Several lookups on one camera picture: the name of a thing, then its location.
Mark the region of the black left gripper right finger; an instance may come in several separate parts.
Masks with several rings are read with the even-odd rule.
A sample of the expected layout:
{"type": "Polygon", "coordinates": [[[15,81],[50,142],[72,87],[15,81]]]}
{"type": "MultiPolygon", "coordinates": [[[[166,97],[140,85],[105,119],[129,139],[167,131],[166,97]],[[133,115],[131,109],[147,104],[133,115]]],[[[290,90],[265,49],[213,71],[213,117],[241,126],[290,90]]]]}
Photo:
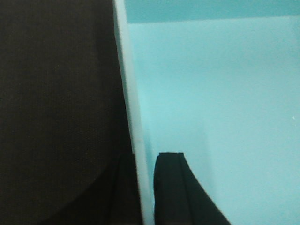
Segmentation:
{"type": "Polygon", "coordinates": [[[157,225],[228,225],[192,173],[183,153],[159,153],[154,169],[157,225]]]}

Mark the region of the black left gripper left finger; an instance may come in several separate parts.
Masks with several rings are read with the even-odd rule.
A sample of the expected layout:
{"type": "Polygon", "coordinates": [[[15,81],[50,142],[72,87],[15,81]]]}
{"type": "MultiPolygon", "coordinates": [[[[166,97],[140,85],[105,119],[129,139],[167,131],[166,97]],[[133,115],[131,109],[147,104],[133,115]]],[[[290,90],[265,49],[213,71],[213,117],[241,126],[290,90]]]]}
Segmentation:
{"type": "Polygon", "coordinates": [[[111,225],[142,225],[142,213],[134,154],[120,157],[112,203],[111,225]]]}

